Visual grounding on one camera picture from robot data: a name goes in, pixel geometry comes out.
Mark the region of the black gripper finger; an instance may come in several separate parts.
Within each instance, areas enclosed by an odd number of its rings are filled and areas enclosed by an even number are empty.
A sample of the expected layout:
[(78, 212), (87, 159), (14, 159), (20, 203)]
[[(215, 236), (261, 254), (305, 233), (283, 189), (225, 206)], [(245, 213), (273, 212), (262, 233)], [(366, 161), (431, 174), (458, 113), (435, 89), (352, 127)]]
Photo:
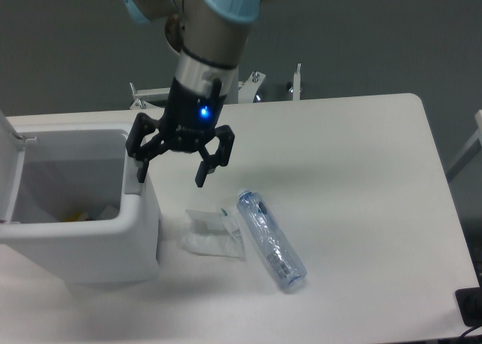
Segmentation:
[[(206, 145), (213, 139), (218, 140), (215, 153), (210, 154)], [(218, 166), (225, 167), (230, 160), (235, 135), (228, 125), (208, 129), (196, 140), (195, 148), (200, 153), (202, 160), (196, 173), (195, 182), (198, 187), (203, 187), (207, 175), (213, 173)]]
[(144, 183), (150, 161), (169, 150), (164, 120), (155, 120), (145, 113), (138, 113), (128, 135), (126, 149), (138, 168), (138, 182)]

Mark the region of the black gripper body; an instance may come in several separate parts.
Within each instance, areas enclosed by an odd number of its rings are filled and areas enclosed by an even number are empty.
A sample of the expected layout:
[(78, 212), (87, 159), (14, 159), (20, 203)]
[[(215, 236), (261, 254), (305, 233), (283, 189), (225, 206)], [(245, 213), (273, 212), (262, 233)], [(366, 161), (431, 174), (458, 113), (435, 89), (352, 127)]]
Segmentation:
[(177, 79), (172, 81), (163, 116), (159, 119), (159, 133), (155, 136), (161, 153), (201, 151), (212, 139), (220, 146), (227, 141), (227, 126), (218, 126), (224, 105), (222, 82), (214, 78), (208, 82), (207, 93), (195, 93)]

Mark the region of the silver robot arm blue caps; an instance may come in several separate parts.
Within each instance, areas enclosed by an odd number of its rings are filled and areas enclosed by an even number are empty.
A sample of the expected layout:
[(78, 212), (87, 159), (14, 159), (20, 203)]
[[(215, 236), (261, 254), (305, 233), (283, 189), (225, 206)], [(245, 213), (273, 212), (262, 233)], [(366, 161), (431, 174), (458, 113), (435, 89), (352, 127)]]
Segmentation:
[(235, 135), (217, 124), (230, 91), (253, 23), (266, 0), (123, 0), (138, 23), (163, 17), (180, 18), (179, 52), (163, 116), (155, 120), (139, 113), (126, 149), (144, 182), (151, 160), (167, 151), (200, 153), (195, 178), (227, 166)]

